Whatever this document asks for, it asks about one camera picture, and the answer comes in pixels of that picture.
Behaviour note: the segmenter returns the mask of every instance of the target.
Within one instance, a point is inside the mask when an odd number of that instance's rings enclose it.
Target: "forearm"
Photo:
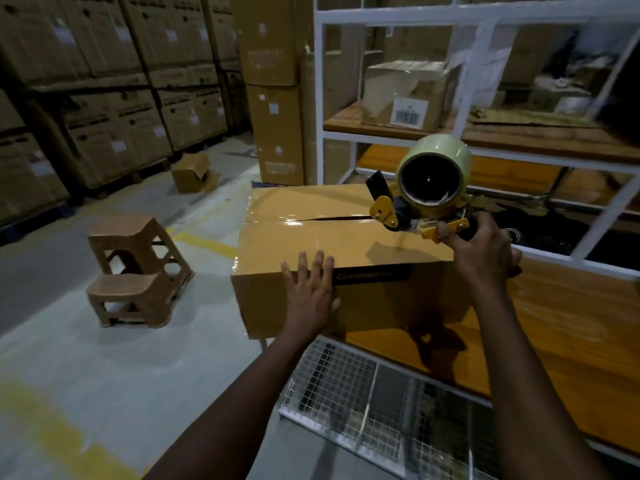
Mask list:
[[[557,395],[506,290],[473,288],[507,478],[607,478]]]
[[[145,477],[243,479],[308,342],[284,332],[194,421]]]

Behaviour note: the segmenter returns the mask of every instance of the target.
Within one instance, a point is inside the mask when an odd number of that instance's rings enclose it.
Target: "tape roll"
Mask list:
[[[396,169],[402,197],[414,207],[437,210],[451,206],[465,192],[471,175],[471,151],[449,134],[418,141]]]

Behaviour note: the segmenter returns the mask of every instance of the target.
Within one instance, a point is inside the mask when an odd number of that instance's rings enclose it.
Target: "barcode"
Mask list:
[[[396,111],[396,119],[394,123],[415,126],[418,122],[419,116],[420,115],[417,112],[413,111]]]

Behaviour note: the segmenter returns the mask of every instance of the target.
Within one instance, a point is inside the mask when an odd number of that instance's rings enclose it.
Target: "small open cardboard box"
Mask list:
[[[295,274],[298,253],[335,258],[342,305],[323,332],[400,328],[437,314],[461,320],[470,306],[453,252],[418,234],[391,232],[369,217],[365,185],[254,189],[231,281],[249,338],[275,337],[286,319],[280,264]]]
[[[173,164],[171,175],[181,194],[212,191],[220,181],[220,174],[209,168],[209,158],[204,152],[185,153]]]

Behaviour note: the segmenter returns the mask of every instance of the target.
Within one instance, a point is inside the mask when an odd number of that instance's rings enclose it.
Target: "wire mesh shelf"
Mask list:
[[[500,478],[491,409],[322,338],[280,414],[400,478]]]

